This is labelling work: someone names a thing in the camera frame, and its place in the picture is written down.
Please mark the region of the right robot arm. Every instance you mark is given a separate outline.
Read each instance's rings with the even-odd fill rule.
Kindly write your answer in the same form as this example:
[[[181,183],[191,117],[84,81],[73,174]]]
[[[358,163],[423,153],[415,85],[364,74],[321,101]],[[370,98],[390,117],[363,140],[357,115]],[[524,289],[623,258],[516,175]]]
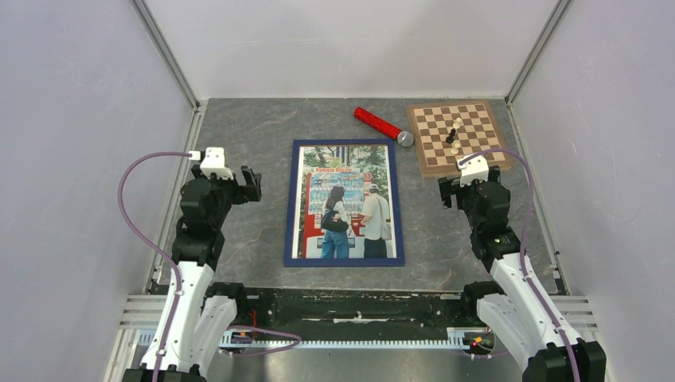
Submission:
[[[521,254],[509,226],[511,194],[492,166],[465,183],[439,179],[445,207],[457,206],[470,226],[471,249],[491,276],[464,287],[459,312],[471,324],[487,324],[518,363],[523,381],[604,381],[607,355],[586,341],[548,296]]]

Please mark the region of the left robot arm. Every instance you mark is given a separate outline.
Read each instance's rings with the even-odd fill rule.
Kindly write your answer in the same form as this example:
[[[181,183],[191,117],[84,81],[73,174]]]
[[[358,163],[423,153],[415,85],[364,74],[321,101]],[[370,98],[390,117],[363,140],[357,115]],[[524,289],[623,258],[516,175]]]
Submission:
[[[181,188],[170,257],[175,269],[158,327],[140,365],[123,380],[204,381],[225,330],[248,319],[243,285],[213,281],[230,209],[261,198],[261,174],[248,166],[241,171],[242,185],[193,166],[194,178]]]

